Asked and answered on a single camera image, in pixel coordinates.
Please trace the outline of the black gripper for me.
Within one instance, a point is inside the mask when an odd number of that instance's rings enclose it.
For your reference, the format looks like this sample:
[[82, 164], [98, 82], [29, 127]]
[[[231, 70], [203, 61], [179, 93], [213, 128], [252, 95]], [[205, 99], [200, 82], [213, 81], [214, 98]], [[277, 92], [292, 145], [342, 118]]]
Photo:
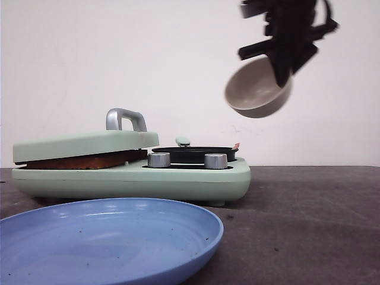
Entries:
[[[324, 1], [325, 22], [314, 26], [316, 1], [266, 1], [268, 11], [263, 13], [267, 25], [264, 34], [268, 40], [239, 49], [241, 60], [267, 54], [274, 71], [275, 81], [284, 87], [291, 75], [295, 75], [317, 52], [314, 41], [334, 32], [338, 23], [328, 1]], [[270, 53], [275, 49], [290, 53]]]

